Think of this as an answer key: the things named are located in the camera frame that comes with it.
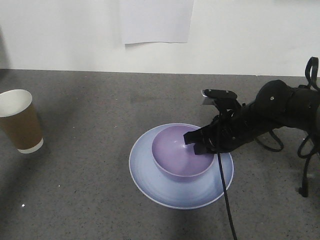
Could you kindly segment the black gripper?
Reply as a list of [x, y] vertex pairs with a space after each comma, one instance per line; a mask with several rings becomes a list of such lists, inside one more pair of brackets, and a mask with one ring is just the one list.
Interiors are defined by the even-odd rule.
[[217, 99], [214, 104], [221, 114], [183, 135], [186, 145], [194, 144], [195, 155], [231, 152], [272, 129], [273, 121], [257, 113], [254, 102], [241, 106], [237, 100]]

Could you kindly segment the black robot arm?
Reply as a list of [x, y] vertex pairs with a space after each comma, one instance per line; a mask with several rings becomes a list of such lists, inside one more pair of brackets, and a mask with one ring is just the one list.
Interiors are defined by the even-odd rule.
[[306, 131], [320, 147], [320, 93], [306, 86], [290, 87], [281, 80], [267, 82], [254, 101], [240, 104], [232, 91], [205, 89], [205, 104], [219, 111], [209, 125], [184, 134], [197, 155], [229, 153], [274, 129]]

